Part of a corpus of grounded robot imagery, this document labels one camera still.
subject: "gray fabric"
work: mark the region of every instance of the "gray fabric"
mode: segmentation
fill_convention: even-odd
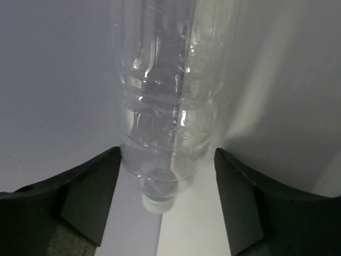
[[[58,225],[46,256],[93,256],[96,247],[64,225]]]

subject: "plastic bottle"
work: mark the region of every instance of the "plastic bottle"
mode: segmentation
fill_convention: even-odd
[[[113,0],[122,163],[167,211],[207,152],[240,0]]]

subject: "bottle cap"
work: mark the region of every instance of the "bottle cap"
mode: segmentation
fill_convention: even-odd
[[[154,201],[148,198],[146,195],[142,195],[143,206],[148,211],[155,214],[163,214],[165,212],[168,212],[172,208],[174,201],[175,201],[174,197],[166,201]]]

